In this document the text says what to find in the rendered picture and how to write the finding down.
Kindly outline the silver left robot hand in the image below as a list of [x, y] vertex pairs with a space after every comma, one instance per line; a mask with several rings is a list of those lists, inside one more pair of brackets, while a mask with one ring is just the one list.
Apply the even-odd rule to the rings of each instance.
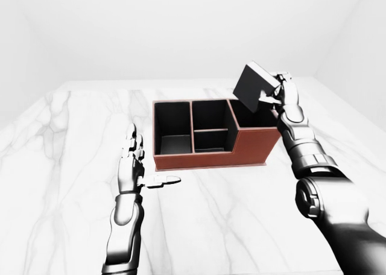
[[144, 140], [137, 133], [136, 126], [128, 126], [126, 139], [122, 147], [122, 155], [118, 163], [118, 188], [120, 194], [129, 192], [140, 193], [142, 187], [162, 188], [181, 182], [181, 178], [174, 175], [145, 175], [142, 160], [145, 157]]

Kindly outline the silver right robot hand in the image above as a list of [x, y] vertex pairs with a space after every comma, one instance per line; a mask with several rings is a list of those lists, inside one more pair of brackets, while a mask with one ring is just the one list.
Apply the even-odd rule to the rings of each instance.
[[299, 94], [296, 85], [292, 81], [292, 75], [289, 72], [270, 72], [269, 75], [275, 78], [279, 85], [274, 86], [272, 94], [267, 95], [261, 90], [259, 102], [277, 104], [279, 106], [299, 104]]

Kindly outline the black book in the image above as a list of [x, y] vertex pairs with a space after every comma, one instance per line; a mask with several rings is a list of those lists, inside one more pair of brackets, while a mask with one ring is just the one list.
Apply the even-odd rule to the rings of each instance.
[[280, 82], [277, 79], [256, 62], [251, 61], [246, 64], [233, 94], [252, 113], [256, 113], [262, 91], [264, 91], [266, 96], [272, 96], [275, 89], [279, 86]]

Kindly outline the red-brown desk caddy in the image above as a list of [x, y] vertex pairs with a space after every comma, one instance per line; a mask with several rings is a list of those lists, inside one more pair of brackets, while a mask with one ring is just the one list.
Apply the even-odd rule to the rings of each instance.
[[264, 165], [279, 139], [271, 105], [238, 100], [155, 101], [156, 170]]

